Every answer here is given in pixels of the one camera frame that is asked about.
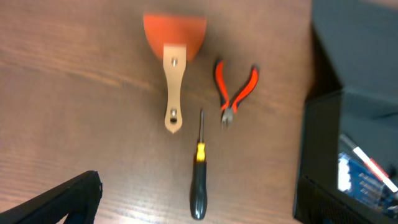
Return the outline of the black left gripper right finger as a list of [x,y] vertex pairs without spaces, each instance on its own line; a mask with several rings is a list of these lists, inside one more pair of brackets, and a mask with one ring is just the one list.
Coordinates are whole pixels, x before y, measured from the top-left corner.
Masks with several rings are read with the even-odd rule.
[[301,223],[397,223],[370,209],[360,213],[305,177],[297,181],[294,219]]

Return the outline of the blue drill bit case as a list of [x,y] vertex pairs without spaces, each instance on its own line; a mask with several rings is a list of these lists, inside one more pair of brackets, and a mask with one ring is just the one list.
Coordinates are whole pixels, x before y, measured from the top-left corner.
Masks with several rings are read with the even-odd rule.
[[388,186],[365,165],[343,152],[338,158],[338,190],[383,215],[397,219],[397,200]]

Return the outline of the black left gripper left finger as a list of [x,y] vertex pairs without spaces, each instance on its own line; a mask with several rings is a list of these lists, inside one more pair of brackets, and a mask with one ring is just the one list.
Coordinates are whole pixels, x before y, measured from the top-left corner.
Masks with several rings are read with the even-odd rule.
[[1,213],[1,223],[93,224],[102,198],[99,173],[88,170]]

